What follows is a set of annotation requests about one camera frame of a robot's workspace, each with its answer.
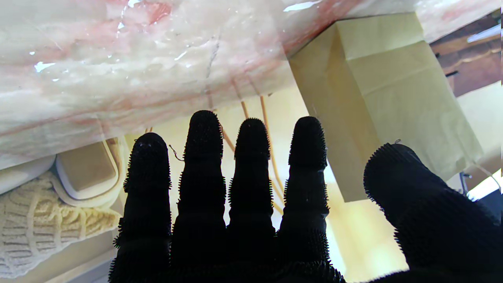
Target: paper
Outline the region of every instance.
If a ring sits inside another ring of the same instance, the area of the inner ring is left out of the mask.
[[[415,14],[336,22],[290,65],[345,201],[366,199],[364,167],[384,143],[400,139],[444,180],[482,155]]]

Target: beige box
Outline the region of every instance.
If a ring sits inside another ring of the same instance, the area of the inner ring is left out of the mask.
[[[401,139],[444,180],[482,155],[415,14],[336,22],[289,61],[345,201],[366,199],[363,171],[384,143]]]

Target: dark brown wood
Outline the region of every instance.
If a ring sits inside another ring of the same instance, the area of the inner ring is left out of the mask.
[[[466,48],[469,48],[472,46],[480,45],[480,44],[483,44],[483,43],[486,43],[489,41],[493,41],[493,40],[499,41],[499,39],[500,39],[499,35],[495,35],[495,36],[484,38],[484,39],[481,39],[481,40],[478,40],[475,42],[468,42],[469,37],[470,36],[467,35],[467,36],[463,36],[461,38],[447,41],[445,43],[432,45],[433,53],[440,54],[440,56],[442,56],[444,54],[457,52],[457,51],[460,51],[460,50],[463,50],[463,49],[466,49]]]
[[[501,80],[500,36],[467,41],[468,37],[495,25],[496,19],[487,15],[430,45],[444,74],[458,72],[448,78],[456,97]]]

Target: black spiky glove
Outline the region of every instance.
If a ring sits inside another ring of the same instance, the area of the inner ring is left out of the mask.
[[[246,120],[239,131],[230,186],[228,227],[216,116],[194,114],[180,181],[179,216],[171,234],[167,148],[153,133],[131,154],[129,193],[110,282],[344,282],[330,265],[319,122],[300,119],[290,151],[290,178],[280,230],[271,224],[269,143],[264,125]],[[369,161],[364,184],[396,227],[409,271],[373,282],[500,282],[501,227],[477,203],[451,190],[416,154],[385,145]]]
[[[216,115],[196,112],[185,147],[179,215],[171,233],[166,144],[155,133],[136,141],[109,282],[344,282],[328,258],[326,148],[318,120],[304,117],[295,125],[277,233],[271,223],[264,124],[247,119],[239,130],[227,227],[222,153]]]
[[[365,168],[364,186],[396,228],[410,268],[373,282],[503,282],[503,226],[428,170],[412,149],[379,148]]]

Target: white cloth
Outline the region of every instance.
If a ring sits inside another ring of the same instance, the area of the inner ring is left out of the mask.
[[[121,216],[111,209],[63,203],[56,185],[48,171],[0,195],[0,277],[22,276],[71,243],[118,226]]]

